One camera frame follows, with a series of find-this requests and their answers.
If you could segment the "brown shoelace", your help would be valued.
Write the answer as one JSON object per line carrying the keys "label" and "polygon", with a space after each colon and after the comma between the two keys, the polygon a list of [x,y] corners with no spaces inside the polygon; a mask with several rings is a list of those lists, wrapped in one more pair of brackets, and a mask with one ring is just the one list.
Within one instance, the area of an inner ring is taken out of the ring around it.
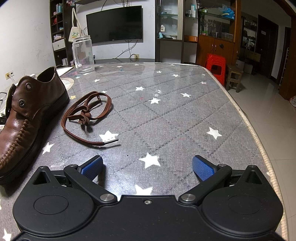
{"label": "brown shoelace", "polygon": [[[106,105],[103,111],[101,112],[101,114],[93,118],[91,115],[91,110],[102,103],[102,99],[101,99],[102,96],[106,97]],[[91,91],[90,93],[84,95],[83,97],[78,99],[74,104],[70,106],[70,108],[66,111],[66,113],[62,117],[61,127],[69,137],[79,142],[80,144],[83,144],[86,146],[104,146],[110,143],[117,142],[118,141],[117,138],[114,138],[109,141],[102,141],[102,142],[87,141],[85,139],[80,138],[79,136],[76,136],[66,128],[67,121],[78,120],[78,123],[80,125],[87,126],[90,124],[90,121],[101,120],[102,118],[105,118],[107,114],[109,114],[111,110],[111,106],[112,106],[112,99],[110,96],[108,96],[106,93],[103,93],[103,92]]]}

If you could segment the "brown leather shoe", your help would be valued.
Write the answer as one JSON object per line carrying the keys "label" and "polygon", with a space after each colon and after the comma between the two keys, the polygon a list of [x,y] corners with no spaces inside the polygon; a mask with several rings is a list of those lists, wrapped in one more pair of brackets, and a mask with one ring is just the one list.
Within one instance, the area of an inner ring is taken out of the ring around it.
{"label": "brown leather shoe", "polygon": [[24,76],[12,85],[6,100],[6,123],[1,131],[1,185],[24,173],[57,114],[69,103],[55,66],[36,78]]}

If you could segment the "small wooden stool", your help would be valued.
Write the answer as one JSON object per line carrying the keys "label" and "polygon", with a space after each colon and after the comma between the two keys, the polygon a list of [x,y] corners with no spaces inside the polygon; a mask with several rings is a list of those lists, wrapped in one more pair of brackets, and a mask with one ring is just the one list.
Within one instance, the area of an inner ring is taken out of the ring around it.
{"label": "small wooden stool", "polygon": [[241,78],[243,71],[235,65],[227,65],[228,75],[226,81],[226,90],[229,90],[233,84],[236,84],[236,92],[240,92]]}

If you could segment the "white paper sheet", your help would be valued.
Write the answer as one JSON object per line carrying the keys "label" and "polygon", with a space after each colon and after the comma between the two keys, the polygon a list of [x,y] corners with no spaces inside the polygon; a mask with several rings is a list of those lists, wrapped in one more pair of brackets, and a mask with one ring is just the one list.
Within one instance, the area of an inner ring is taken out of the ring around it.
{"label": "white paper sheet", "polygon": [[73,67],[63,67],[63,68],[57,68],[56,70],[57,70],[58,76],[61,77],[62,75],[66,74],[72,69]]}

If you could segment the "red plastic stool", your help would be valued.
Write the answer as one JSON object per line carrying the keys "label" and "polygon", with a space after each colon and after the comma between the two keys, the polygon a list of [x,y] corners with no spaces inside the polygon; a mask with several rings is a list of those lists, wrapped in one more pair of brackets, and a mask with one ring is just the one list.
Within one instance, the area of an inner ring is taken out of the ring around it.
{"label": "red plastic stool", "polygon": [[226,73],[226,58],[208,53],[205,60],[205,68],[224,86]]}

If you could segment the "clear glass mug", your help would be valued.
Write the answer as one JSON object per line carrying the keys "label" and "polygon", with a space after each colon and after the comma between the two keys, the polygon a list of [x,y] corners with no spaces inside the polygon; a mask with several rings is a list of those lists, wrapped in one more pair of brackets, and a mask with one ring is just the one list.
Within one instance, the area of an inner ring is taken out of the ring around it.
{"label": "clear glass mug", "polygon": [[84,74],[92,72],[95,69],[92,41],[89,35],[74,39],[72,52],[75,68],[79,73]]}

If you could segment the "white canvas tote bag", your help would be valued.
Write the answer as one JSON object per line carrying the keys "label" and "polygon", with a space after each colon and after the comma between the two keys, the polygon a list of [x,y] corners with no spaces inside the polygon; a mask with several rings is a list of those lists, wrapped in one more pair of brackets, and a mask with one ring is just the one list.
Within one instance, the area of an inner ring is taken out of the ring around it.
{"label": "white canvas tote bag", "polygon": [[80,26],[80,23],[79,23],[79,20],[77,18],[76,11],[74,8],[72,9],[71,20],[72,20],[72,26],[71,26],[71,30],[69,33],[68,41],[72,43],[75,39],[82,36],[82,29],[81,29],[81,26]]}

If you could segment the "brown wooden cabinet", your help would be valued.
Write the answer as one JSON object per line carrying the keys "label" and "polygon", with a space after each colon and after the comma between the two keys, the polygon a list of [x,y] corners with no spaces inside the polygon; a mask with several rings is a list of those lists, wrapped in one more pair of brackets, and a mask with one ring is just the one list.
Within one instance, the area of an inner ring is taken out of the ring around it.
{"label": "brown wooden cabinet", "polygon": [[196,64],[205,66],[208,53],[234,65],[241,37],[241,1],[199,1]]}

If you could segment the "black flat television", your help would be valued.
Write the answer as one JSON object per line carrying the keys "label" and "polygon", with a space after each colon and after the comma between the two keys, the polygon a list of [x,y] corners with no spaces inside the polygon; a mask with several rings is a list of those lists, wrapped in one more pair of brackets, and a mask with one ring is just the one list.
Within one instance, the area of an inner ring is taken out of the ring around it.
{"label": "black flat television", "polygon": [[141,40],[142,6],[97,11],[86,16],[88,35],[93,43]]}

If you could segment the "glass display cabinet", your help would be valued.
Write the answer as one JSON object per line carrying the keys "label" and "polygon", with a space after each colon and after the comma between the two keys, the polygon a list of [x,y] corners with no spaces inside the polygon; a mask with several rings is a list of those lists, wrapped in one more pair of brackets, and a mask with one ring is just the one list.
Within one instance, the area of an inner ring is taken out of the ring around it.
{"label": "glass display cabinet", "polygon": [[155,1],[155,60],[195,64],[198,1]]}

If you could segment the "dark cubby bookshelf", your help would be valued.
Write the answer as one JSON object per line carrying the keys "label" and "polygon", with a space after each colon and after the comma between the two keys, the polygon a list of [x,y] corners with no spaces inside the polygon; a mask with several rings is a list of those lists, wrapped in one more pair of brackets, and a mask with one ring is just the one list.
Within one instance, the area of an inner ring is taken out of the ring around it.
{"label": "dark cubby bookshelf", "polygon": [[73,61],[72,43],[69,42],[72,9],[76,9],[74,1],[49,1],[51,39],[56,66],[70,66]]}

